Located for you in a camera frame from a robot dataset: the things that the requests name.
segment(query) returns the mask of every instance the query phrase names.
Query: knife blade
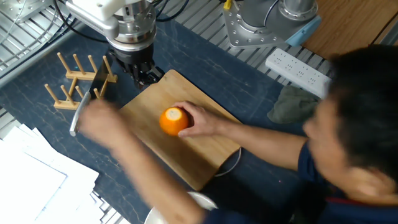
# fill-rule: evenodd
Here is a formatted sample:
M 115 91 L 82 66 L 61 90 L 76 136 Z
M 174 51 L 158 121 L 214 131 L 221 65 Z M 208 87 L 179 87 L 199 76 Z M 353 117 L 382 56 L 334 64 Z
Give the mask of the knife blade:
M 112 59 L 111 57 L 107 57 L 109 66 L 112 66 Z M 72 123 L 70 125 L 69 133 L 71 136 L 75 137 L 78 133 L 78 121 L 81 112 L 83 111 L 84 107 L 87 106 L 91 99 L 95 99 L 96 95 L 94 89 L 101 91 L 104 83 L 108 79 L 109 70 L 104 61 L 102 61 L 101 66 L 99 67 L 98 71 L 95 73 L 95 77 L 93 82 L 91 83 L 90 89 L 85 93 L 83 99 L 81 100 L 78 108 L 76 109 L 75 115 L 73 115 Z M 109 91 L 104 93 L 104 98 L 107 99 L 106 96 L 112 97 L 112 94 Z

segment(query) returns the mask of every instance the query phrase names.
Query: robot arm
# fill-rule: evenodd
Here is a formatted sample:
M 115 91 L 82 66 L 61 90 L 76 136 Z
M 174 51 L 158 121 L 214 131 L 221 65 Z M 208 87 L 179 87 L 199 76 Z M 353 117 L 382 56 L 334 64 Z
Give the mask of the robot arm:
M 224 9 L 233 47 L 275 46 L 281 41 L 300 45 L 317 29 L 315 0 L 245 0 Z M 135 83 L 158 82 L 162 76 L 152 59 L 156 13 L 147 0 L 68 0 L 70 12 L 110 44 L 113 59 Z
M 152 59 L 156 35 L 155 9 L 146 0 L 69 0 L 70 12 L 103 34 L 109 53 L 137 86 L 158 82 L 163 73 Z

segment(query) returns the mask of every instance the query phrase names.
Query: hand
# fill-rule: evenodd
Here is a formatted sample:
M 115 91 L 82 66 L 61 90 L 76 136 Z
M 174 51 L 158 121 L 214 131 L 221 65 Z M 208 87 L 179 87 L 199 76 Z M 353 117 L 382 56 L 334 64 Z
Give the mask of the hand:
M 219 118 L 216 115 L 207 112 L 204 108 L 194 105 L 191 102 L 178 102 L 173 106 L 183 108 L 193 117 L 193 126 L 191 128 L 184 129 L 179 132 L 180 137 L 190 136 L 209 136 L 219 134 L 220 127 L 223 122 L 228 122 L 223 118 Z
M 80 115 L 79 125 L 86 137 L 109 149 L 135 137 L 116 108 L 104 100 L 91 101 Z

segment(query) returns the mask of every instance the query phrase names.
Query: power strip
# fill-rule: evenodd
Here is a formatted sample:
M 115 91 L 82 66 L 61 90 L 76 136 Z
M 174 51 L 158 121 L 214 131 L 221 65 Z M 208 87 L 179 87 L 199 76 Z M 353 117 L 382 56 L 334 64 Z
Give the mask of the power strip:
M 275 49 L 266 60 L 266 66 L 304 90 L 324 98 L 330 78 L 281 49 Z

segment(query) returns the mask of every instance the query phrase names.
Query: person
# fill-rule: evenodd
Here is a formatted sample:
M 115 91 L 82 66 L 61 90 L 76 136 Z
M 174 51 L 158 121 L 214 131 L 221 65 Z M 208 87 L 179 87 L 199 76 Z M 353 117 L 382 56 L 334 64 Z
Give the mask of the person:
M 307 137 L 233 123 L 189 102 L 174 105 L 194 120 L 179 136 L 225 136 L 305 180 L 334 186 L 318 223 L 398 223 L 397 58 L 398 47 L 381 45 L 333 58 L 328 96 L 305 123 Z M 148 206 L 169 223 L 252 223 L 236 212 L 202 209 L 106 102 L 90 103 L 80 127 L 110 150 Z

